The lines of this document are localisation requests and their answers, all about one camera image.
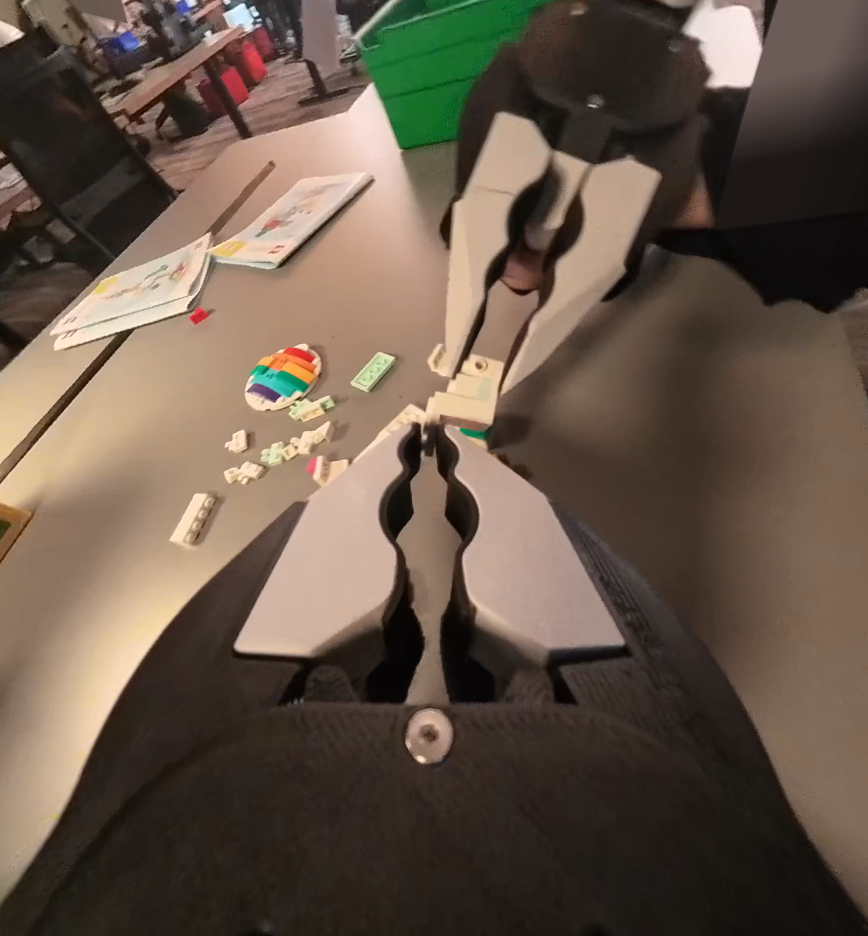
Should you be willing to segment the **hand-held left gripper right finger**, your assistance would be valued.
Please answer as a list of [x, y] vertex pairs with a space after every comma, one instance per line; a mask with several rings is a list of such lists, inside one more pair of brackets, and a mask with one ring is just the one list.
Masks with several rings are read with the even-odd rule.
[[454, 602], [480, 665], [620, 656], [626, 640], [550, 501], [455, 427], [437, 461], [461, 537]]

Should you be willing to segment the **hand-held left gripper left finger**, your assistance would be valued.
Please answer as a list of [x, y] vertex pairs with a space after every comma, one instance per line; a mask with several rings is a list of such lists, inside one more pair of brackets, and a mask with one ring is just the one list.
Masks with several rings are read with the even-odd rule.
[[379, 664], [404, 592], [397, 537], [414, 515], [421, 428], [389, 432], [308, 498], [233, 649], [303, 663]]

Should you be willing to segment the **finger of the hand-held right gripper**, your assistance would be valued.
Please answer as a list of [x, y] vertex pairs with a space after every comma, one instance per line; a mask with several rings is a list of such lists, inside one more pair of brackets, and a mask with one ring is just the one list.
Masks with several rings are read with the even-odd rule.
[[516, 203], [544, 179], [552, 152], [532, 121], [494, 118], [462, 196], [453, 204], [441, 375], [453, 378], [468, 356], [487, 301], [487, 281], [510, 246]]
[[528, 321], [501, 383], [507, 394], [540, 368], [627, 272], [627, 260], [662, 181], [632, 157], [592, 166], [579, 189], [583, 224]]

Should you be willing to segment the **white lego brick assembly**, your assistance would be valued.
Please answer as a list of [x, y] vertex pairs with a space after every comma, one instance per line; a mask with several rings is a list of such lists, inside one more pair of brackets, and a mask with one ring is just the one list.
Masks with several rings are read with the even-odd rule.
[[377, 434], [370, 448], [403, 426], [415, 424], [421, 428], [424, 442], [434, 427], [453, 426], [479, 448], [488, 449], [504, 368], [504, 362], [498, 359], [471, 355], [446, 390], [434, 393], [424, 407], [404, 406]]

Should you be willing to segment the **cluster of small pale lego pieces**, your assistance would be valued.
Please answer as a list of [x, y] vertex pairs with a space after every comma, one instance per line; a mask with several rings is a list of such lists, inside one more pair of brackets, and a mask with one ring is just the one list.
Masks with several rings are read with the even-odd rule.
[[260, 479], [266, 470], [291, 462], [298, 457], [311, 456], [320, 445], [329, 442], [334, 432], [332, 420], [328, 415], [336, 408], [336, 399], [325, 395], [315, 400], [303, 399], [291, 407], [293, 421], [319, 424], [310, 429], [303, 429], [300, 435], [287, 442], [276, 442], [263, 448], [255, 460], [247, 459], [238, 466], [228, 467], [223, 477], [228, 485], [249, 484]]

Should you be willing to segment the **long white lego brick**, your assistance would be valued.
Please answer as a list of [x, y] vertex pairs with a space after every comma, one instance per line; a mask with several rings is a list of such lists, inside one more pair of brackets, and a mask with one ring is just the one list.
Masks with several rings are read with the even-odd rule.
[[170, 534], [169, 543], [180, 547], [195, 546], [204, 534], [206, 523], [216, 507], [215, 495], [207, 492], [194, 494]]

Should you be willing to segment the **mint green lego plate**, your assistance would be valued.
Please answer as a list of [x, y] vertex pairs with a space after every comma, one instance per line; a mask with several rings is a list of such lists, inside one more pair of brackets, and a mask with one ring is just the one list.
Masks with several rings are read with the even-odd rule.
[[374, 391], [396, 364], [396, 357], [385, 352], [376, 352], [350, 380], [350, 386], [359, 392]]

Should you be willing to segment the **lego instruction booklet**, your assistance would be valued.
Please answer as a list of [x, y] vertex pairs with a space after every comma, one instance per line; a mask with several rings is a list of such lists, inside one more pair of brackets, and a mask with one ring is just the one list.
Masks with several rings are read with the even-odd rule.
[[156, 260], [103, 278], [50, 331], [55, 350], [101, 339], [189, 312], [206, 283], [212, 256], [206, 233]]
[[302, 179], [255, 221], [208, 253], [219, 264], [275, 271], [373, 181], [366, 172]]

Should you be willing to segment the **rainbow lego oval plate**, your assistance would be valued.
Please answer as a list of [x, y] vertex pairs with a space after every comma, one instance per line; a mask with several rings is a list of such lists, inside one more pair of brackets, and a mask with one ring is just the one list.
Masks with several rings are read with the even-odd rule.
[[306, 398], [318, 384], [323, 358], [310, 345], [289, 345], [261, 358], [251, 369], [243, 391], [256, 412], [279, 412]]

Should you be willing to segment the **person's right hand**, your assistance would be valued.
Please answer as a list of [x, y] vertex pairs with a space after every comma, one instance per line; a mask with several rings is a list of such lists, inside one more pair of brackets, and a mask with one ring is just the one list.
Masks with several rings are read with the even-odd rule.
[[541, 293], [552, 282], [555, 228], [546, 221], [528, 222], [510, 238], [500, 281], [517, 295]]

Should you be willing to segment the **green plastic bin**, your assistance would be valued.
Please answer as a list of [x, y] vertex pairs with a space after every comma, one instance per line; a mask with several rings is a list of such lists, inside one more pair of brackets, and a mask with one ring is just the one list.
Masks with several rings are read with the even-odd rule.
[[403, 150], [452, 141], [475, 79], [545, 1], [394, 1], [355, 34]]

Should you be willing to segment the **brown wooden desk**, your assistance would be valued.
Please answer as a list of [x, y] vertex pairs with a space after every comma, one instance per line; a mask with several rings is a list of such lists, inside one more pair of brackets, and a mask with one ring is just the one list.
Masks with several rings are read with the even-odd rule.
[[217, 72], [215, 60], [230, 45], [245, 37], [242, 27], [231, 27], [218, 32], [210, 39], [204, 39], [175, 61], [157, 65], [147, 72], [135, 88], [120, 97], [103, 102], [103, 108], [114, 119], [123, 117], [135, 122], [145, 111], [152, 108], [172, 88], [185, 81], [195, 71], [202, 69], [210, 80], [217, 99], [224, 108], [241, 139], [253, 137], [239, 105]]

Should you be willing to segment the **black office chair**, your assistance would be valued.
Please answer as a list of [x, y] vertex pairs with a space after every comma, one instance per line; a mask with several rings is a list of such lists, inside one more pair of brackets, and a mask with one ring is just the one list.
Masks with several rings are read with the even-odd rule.
[[98, 274], [177, 198], [114, 122], [77, 52], [0, 48], [0, 150], [71, 232], [71, 262]]

